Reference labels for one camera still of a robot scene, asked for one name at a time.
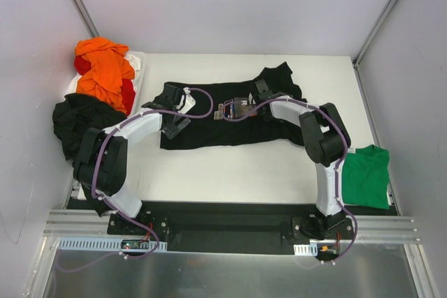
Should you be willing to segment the black printed t shirt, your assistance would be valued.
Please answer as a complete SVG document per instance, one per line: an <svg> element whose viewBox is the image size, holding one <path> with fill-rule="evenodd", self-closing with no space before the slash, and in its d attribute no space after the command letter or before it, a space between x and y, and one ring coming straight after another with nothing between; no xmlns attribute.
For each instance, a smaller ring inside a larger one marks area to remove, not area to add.
<svg viewBox="0 0 447 298"><path fill-rule="evenodd" d="M302 133L299 126L290 122L272 118L266 120L254 114L243 121L231 122L223 120L218 112L221 106L229 101L235 104L233 109L239 107L239 101L245 99L248 103L254 102L252 90L254 83L263 80L269 89L291 95L297 100L304 100L301 88L293 83L293 71L286 62L275 68L264 68L252 80L243 82L227 82L214 84L187 84L169 82L181 88L199 88L206 91L213 100L214 109L211 115L203 119L193 119L173 139L165 134L161 135L160 148L165 150L190 150L201 147L237 146L255 144L274 140L289 140L298 146L303 145Z"/></svg>

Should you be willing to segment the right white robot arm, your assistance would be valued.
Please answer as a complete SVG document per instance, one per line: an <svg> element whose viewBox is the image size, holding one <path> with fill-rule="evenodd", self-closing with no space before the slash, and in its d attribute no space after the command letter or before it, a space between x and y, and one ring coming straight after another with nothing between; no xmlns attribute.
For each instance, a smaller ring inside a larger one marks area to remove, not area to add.
<svg viewBox="0 0 447 298"><path fill-rule="evenodd" d="M342 168L351 145L338 109L332 103L312 105L296 100L269 88L264 80L251 85L251 92L267 119L287 121L300 128L303 146L316 168L316 208L322 217L314 221L314 231L321 238L331 238L339 230L334 216L344 206Z"/></svg>

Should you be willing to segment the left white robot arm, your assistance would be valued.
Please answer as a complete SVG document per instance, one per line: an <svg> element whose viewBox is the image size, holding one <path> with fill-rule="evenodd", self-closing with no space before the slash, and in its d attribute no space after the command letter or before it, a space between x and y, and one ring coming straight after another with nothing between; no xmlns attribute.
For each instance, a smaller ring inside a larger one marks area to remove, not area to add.
<svg viewBox="0 0 447 298"><path fill-rule="evenodd" d="M184 115L195 104L190 88L165 84L160 95L126 120L104 129L90 128L84 134L74 160L74 179L90 189L85 195L122 212L124 227L132 234L144 232L148 218L140 213L142 200L126 177L129 149L159 131L175 137L191 122Z"/></svg>

